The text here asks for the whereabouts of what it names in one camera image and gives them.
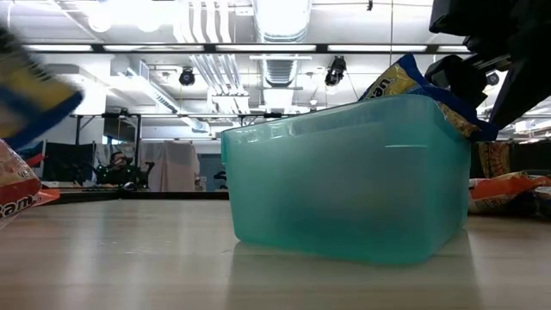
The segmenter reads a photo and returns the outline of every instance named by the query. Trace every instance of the desk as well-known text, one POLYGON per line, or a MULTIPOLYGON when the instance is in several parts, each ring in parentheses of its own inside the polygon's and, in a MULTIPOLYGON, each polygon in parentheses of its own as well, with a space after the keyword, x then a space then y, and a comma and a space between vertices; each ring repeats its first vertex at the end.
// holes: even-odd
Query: desk
POLYGON ((228 201, 34 208, 0 230, 0 309, 550 309, 551 224, 470 218, 428 263, 240 244, 228 201))

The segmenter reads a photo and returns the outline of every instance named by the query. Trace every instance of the translucent plastic container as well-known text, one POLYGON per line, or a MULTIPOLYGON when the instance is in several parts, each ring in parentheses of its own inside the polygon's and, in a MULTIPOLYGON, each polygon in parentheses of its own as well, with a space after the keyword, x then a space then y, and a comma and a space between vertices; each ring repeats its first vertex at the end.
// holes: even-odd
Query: translucent plastic container
POLYGON ((244 242, 415 263, 467 218, 470 145, 425 96, 227 130, 222 160, 244 242))

